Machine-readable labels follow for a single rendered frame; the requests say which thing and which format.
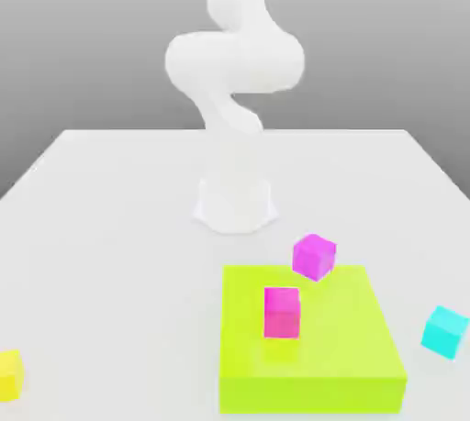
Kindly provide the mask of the small magenta cube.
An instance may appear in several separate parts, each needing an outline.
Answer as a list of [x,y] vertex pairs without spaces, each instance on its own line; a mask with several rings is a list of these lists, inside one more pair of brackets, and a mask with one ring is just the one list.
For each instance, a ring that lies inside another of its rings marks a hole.
[[293,248],[292,270],[314,282],[333,270],[337,245],[317,234],[308,234]]

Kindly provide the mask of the small cyan cube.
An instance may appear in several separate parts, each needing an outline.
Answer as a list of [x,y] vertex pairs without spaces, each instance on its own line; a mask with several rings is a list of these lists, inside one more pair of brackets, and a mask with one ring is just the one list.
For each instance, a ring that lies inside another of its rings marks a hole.
[[470,318],[438,305],[426,322],[421,345],[448,360],[454,360]]

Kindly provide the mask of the small pink cube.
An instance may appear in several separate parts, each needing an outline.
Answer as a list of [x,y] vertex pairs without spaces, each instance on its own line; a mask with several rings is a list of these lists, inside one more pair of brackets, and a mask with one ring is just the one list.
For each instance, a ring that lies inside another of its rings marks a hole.
[[263,307],[265,338],[299,338],[301,303],[295,287],[265,287]]

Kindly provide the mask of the small yellow cube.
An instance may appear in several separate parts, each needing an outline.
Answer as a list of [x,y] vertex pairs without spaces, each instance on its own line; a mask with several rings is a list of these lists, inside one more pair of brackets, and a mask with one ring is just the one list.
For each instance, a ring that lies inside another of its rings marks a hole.
[[19,350],[0,351],[0,402],[9,402],[20,397],[24,376]]

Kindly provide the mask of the large lime green box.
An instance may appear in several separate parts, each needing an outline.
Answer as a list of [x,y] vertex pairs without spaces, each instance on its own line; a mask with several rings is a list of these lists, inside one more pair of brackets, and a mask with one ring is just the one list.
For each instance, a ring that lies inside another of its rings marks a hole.
[[[263,336],[263,291],[300,293],[300,336]],[[365,267],[312,282],[280,265],[222,273],[222,414],[396,414],[407,374]]]

